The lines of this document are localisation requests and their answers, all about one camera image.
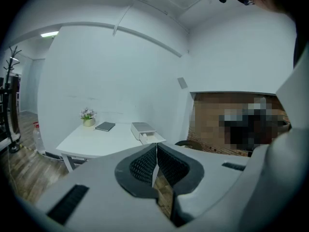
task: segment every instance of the white flowers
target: white flowers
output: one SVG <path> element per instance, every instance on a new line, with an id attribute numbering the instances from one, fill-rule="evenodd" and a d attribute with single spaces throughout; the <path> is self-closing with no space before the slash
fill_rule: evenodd
<path id="1" fill-rule="evenodd" d="M 95 113 L 92 109 L 85 108 L 80 113 L 79 116 L 81 119 L 92 119 L 95 118 L 97 113 Z"/>

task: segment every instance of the notebook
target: notebook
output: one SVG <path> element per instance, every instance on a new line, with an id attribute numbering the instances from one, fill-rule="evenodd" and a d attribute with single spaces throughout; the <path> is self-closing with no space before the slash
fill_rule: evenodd
<path id="1" fill-rule="evenodd" d="M 104 122 L 96 127 L 98 130 L 110 131 L 115 126 L 115 123 Z"/>

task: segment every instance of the flower pot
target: flower pot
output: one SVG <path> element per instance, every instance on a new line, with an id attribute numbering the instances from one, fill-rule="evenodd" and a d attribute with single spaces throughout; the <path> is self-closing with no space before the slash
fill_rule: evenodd
<path id="1" fill-rule="evenodd" d="M 95 121 L 94 118 L 84 119 L 84 121 L 83 121 L 83 125 L 86 126 L 86 127 L 93 126 L 95 123 L 96 123 L 96 121 Z"/>

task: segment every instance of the pixelated area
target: pixelated area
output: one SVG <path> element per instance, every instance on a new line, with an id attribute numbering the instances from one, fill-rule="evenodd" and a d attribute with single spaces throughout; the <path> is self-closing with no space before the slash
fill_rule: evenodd
<path id="1" fill-rule="evenodd" d="M 289 119 L 276 96 L 252 93 L 198 93 L 188 140 L 204 151 L 247 156 L 288 131 Z"/>

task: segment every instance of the ceiling light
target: ceiling light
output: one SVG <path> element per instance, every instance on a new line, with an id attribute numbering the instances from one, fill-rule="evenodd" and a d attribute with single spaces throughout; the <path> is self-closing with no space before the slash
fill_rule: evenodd
<path id="1" fill-rule="evenodd" d="M 42 37 L 48 37 L 48 36 L 55 36 L 58 34 L 58 31 L 56 32 L 50 32 L 50 33 L 43 33 L 41 34 Z"/>

